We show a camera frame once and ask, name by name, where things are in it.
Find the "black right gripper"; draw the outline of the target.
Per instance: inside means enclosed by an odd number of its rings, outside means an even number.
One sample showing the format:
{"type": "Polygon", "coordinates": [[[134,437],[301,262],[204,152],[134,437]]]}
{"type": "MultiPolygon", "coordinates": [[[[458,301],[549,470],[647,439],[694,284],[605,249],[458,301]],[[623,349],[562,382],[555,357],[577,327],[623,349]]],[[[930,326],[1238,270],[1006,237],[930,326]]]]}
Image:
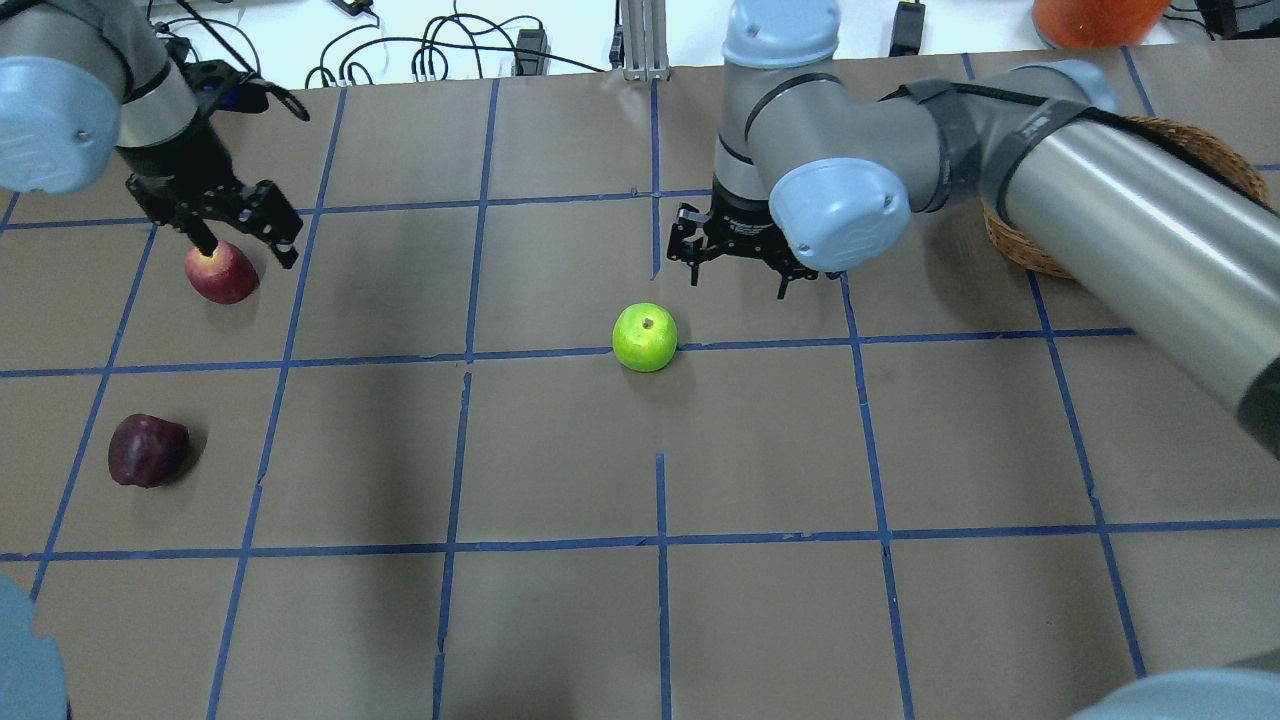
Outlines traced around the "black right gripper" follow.
{"type": "Polygon", "coordinates": [[[710,206],[700,211],[681,202],[672,222],[667,259],[689,269],[690,286],[700,283],[701,266],[722,256],[758,260],[780,274],[776,299],[785,300],[799,281],[817,281],[818,270],[803,265],[765,200],[745,199],[716,184],[710,206]]]}

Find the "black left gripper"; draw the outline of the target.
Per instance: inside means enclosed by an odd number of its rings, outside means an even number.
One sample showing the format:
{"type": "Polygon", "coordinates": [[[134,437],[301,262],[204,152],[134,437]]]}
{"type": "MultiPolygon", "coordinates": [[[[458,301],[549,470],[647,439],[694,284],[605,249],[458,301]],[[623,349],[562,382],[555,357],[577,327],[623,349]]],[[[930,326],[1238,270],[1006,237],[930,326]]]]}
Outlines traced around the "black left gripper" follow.
{"type": "Polygon", "coordinates": [[[230,154],[210,120],[196,120],[152,146],[127,147],[125,164],[131,169],[125,187],[145,217],[183,234],[204,258],[212,258],[219,243],[201,215],[204,196],[212,192],[230,202],[230,211],[215,211],[215,219],[264,242],[283,269],[298,261],[301,215],[274,181],[250,188],[236,178],[230,154]]]}

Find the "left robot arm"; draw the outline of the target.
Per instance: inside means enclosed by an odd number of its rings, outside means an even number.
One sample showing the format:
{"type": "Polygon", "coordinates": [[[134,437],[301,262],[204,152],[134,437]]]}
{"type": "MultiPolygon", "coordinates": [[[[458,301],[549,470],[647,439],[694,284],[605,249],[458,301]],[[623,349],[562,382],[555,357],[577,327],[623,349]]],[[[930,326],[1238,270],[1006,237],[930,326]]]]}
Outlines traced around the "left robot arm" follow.
{"type": "Polygon", "coordinates": [[[292,268],[300,214],[274,182],[237,178],[211,124],[215,111],[262,113],[273,99],[308,120],[292,92],[250,67],[178,61],[133,3],[3,4],[5,190],[76,193],[118,155],[152,224],[174,228],[211,256],[218,240],[209,222],[220,222],[292,268]]]}

